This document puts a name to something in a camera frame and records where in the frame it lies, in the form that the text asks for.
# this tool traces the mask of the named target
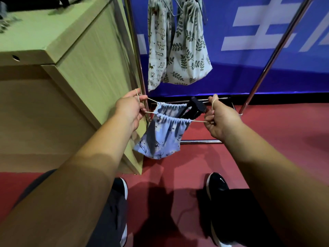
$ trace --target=wooden cabinet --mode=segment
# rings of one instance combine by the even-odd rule
[[[0,34],[0,172],[44,172],[140,85],[137,66],[121,0],[14,15],[20,21]],[[120,172],[142,172],[143,157],[132,148],[145,131],[142,120]]]

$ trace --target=black sneaker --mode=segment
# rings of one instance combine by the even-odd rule
[[[112,189],[121,193],[124,196],[124,198],[127,200],[128,186],[123,178],[115,178],[112,185]],[[120,240],[120,246],[123,247],[126,244],[126,241],[127,241],[127,224]]]
[[[208,198],[211,201],[211,195],[215,195],[216,191],[225,191],[228,190],[228,185],[225,181],[225,179],[219,174],[219,173],[212,173],[209,175],[206,183],[206,190]],[[214,227],[212,225],[212,221],[210,221],[210,227],[211,227],[211,234],[210,237],[213,241],[213,243],[220,247],[230,247],[231,245],[224,244],[220,242],[219,238],[217,237]]]

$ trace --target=black pants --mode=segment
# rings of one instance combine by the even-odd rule
[[[222,243],[247,247],[284,246],[250,189],[217,191],[212,195],[212,225]]]
[[[34,180],[19,196],[14,207],[55,171],[50,170]],[[120,240],[127,221],[126,215],[127,201],[122,194],[112,189],[87,246],[120,247]]]

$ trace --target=drawstring bag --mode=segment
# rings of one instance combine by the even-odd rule
[[[172,0],[164,0],[172,9]],[[154,90],[163,80],[167,68],[175,22],[162,0],[148,0],[148,91]]]
[[[186,105],[158,102],[153,120],[134,150],[152,159],[161,159],[179,151],[183,133],[192,121],[176,118]]]
[[[177,21],[175,37],[163,82],[190,85],[211,70],[203,37],[202,0],[180,0],[183,12]]]

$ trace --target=forearm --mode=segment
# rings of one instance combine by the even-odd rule
[[[93,232],[131,125],[112,117],[0,225],[1,246],[84,246]]]
[[[308,176],[243,123],[226,132],[224,144],[286,244],[329,245],[328,187]]]

